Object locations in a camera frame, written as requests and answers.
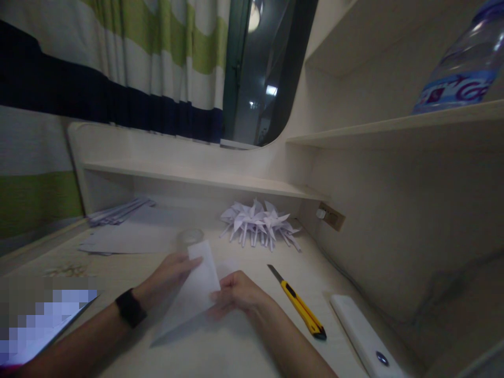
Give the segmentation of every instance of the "curtain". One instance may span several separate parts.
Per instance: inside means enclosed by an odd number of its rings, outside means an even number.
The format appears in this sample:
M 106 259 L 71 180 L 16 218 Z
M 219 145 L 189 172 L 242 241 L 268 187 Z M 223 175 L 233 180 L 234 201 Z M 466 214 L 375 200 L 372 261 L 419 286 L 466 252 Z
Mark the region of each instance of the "curtain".
M 70 122 L 220 142 L 229 8 L 0 2 L 0 253 L 82 216 Z

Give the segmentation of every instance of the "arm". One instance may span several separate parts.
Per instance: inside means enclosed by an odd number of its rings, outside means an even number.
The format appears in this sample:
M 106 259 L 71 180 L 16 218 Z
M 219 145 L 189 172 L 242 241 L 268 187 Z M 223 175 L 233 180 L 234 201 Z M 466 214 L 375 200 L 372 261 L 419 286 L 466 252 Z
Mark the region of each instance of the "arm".
M 220 284 L 221 291 L 212 294 L 216 305 L 209 315 L 219 320 L 235 308 L 242 310 L 284 376 L 337 378 L 280 306 L 242 271 L 223 278 Z
M 182 284 L 202 259 L 189 260 L 187 254 L 166 257 L 159 268 L 133 289 L 133 296 L 145 311 L 151 310 Z M 131 328 L 112 303 L 70 335 L 50 346 L 17 371 L 19 377 L 81 377 L 107 354 Z

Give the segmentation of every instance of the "plastic bottle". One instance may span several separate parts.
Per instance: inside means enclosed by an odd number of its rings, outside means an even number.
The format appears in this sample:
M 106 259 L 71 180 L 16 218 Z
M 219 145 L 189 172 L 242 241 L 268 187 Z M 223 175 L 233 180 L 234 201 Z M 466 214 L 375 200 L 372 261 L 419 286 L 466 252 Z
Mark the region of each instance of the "plastic bottle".
M 488 0 L 431 74 L 413 114 L 481 102 L 504 63 L 504 0 Z

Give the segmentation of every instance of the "paper crane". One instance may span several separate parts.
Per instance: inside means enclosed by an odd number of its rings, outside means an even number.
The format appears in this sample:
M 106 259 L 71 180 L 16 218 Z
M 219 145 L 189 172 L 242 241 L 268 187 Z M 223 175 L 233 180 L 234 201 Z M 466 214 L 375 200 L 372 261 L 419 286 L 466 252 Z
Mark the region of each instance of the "paper crane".
M 268 201 L 264 201 L 264 204 L 266 210 L 264 210 L 261 202 L 257 200 L 254 200 L 252 207 L 235 202 L 220 216 L 221 220 L 228 224 L 220 237 L 223 237 L 232 228 L 231 237 L 229 238 L 229 242 L 232 242 L 235 234 L 241 230 L 239 242 L 243 248 L 247 233 L 250 233 L 250 245 L 252 247 L 256 246 L 257 237 L 260 235 L 261 245 L 269 247 L 270 251 L 273 252 L 277 241 L 275 233 L 279 233 L 287 246 L 290 247 L 290 240 L 298 252 L 301 252 L 301 247 L 293 237 L 293 234 L 298 232 L 299 229 L 294 229 L 287 222 L 290 214 L 279 213 L 277 208 Z

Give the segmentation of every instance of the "bottle label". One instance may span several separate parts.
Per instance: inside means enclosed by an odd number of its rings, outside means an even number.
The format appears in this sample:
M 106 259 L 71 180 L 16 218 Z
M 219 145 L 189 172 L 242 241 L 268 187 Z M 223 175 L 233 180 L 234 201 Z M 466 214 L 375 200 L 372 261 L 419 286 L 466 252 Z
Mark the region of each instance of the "bottle label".
M 413 112 L 445 102 L 479 103 L 496 76 L 496 71 L 470 71 L 433 81 L 425 86 Z

